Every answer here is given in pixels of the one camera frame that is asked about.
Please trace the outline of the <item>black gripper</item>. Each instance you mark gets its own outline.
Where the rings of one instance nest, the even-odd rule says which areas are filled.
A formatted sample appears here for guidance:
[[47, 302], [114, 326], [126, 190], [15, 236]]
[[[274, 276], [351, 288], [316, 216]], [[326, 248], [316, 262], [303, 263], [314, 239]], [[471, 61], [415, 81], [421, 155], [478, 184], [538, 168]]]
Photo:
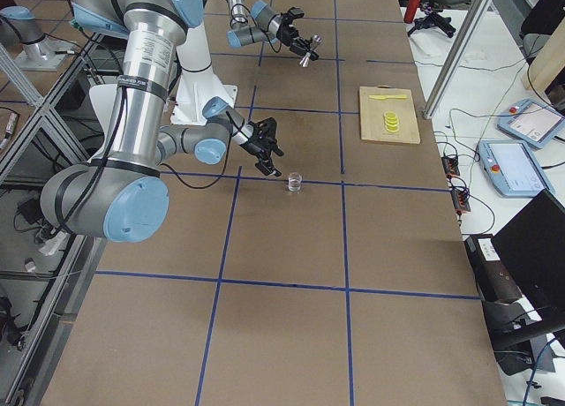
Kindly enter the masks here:
[[257, 157], [255, 167], [264, 176], [280, 177], [282, 175], [271, 158], [271, 154], [284, 156], [284, 151], [278, 146], [276, 129], [277, 122], [272, 117], [258, 123], [248, 121], [243, 124], [246, 141], [241, 147], [247, 153]]
[[277, 39], [290, 51], [301, 58], [311, 47], [312, 39], [304, 39], [293, 25], [293, 19], [281, 16], [281, 23], [277, 30]]

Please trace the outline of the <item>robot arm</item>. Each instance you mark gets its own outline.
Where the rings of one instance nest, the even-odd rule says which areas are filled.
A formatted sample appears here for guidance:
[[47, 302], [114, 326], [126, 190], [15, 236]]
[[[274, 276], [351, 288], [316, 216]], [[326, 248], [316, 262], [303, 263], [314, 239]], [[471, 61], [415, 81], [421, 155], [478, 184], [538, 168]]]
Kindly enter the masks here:
[[263, 0], [257, 1], [251, 9], [246, 6], [245, 0], [226, 0], [226, 3], [230, 16], [227, 39], [232, 48], [258, 42], [268, 42], [273, 48], [274, 43], [279, 42], [300, 57], [302, 67], [319, 59], [317, 48], [321, 37], [314, 34], [303, 38], [294, 25], [295, 20], [305, 16], [301, 8], [291, 7], [286, 12], [277, 12]]
[[159, 168], [193, 154], [216, 164], [236, 144], [267, 176], [280, 150], [276, 123], [244, 120], [235, 95], [215, 75], [203, 0], [72, 0], [84, 29], [119, 37], [122, 69], [99, 111], [104, 139], [86, 161], [56, 173], [41, 192], [41, 210], [56, 232], [140, 242], [162, 225], [170, 203]]

